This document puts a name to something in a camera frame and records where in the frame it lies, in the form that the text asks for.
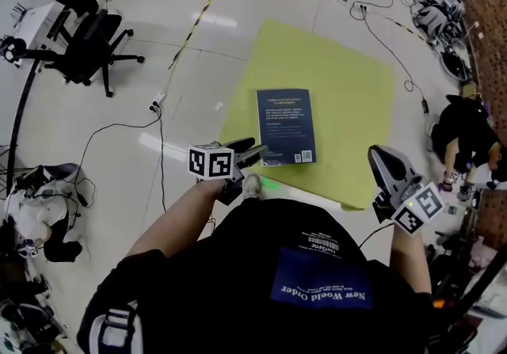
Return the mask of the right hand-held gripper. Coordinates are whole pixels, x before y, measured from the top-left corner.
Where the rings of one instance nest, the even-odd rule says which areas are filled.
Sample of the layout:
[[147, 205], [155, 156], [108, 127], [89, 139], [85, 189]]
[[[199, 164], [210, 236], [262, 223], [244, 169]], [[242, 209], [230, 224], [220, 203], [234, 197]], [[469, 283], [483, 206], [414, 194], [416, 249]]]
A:
[[400, 151], [371, 146], [368, 162], [382, 189], [372, 204], [380, 222], [389, 219], [405, 233], [417, 234], [444, 210], [438, 188], [424, 176], [414, 176], [411, 162]]

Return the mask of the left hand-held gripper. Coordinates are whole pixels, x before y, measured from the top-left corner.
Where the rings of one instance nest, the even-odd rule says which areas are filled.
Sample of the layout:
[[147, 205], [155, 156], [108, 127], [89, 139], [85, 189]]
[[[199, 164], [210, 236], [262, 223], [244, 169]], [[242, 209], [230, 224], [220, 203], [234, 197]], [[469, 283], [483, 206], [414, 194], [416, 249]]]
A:
[[218, 201], [229, 206], [242, 193], [243, 175], [238, 167], [251, 167], [268, 152], [266, 145], [255, 146], [255, 138], [191, 146], [187, 154], [188, 172], [198, 181], [225, 180]]

